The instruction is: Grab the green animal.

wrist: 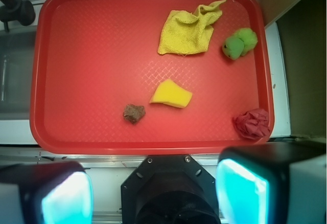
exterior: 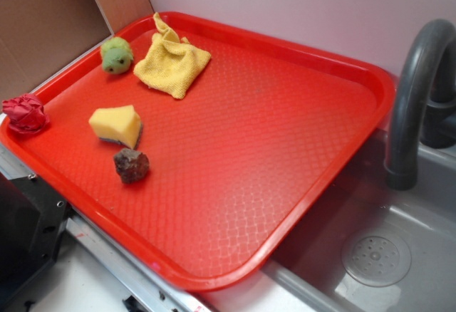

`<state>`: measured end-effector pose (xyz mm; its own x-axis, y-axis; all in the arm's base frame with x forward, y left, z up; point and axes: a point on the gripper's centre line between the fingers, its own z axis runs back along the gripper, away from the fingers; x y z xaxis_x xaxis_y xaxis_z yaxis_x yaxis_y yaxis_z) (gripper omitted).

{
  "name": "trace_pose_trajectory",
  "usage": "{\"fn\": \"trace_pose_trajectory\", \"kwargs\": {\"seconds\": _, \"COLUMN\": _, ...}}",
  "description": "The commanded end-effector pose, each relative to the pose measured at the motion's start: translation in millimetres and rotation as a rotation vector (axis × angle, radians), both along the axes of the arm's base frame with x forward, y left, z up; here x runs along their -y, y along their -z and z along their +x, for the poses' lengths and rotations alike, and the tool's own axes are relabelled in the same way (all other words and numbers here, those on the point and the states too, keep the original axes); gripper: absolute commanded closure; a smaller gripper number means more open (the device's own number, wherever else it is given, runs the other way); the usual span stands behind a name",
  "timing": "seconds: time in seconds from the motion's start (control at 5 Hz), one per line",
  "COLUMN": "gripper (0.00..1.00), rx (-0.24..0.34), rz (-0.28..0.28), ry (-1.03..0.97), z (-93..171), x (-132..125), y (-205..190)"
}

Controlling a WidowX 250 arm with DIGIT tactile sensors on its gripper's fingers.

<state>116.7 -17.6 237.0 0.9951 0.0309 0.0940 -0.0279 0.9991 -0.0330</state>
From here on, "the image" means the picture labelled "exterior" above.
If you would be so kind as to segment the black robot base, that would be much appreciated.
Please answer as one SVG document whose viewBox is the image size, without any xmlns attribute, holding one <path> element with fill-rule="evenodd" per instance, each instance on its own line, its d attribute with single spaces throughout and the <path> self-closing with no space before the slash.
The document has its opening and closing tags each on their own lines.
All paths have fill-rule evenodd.
<svg viewBox="0 0 456 312">
<path fill-rule="evenodd" d="M 55 262 L 69 206 L 41 178 L 1 176 L 1 290 L 23 286 Z"/>
</svg>

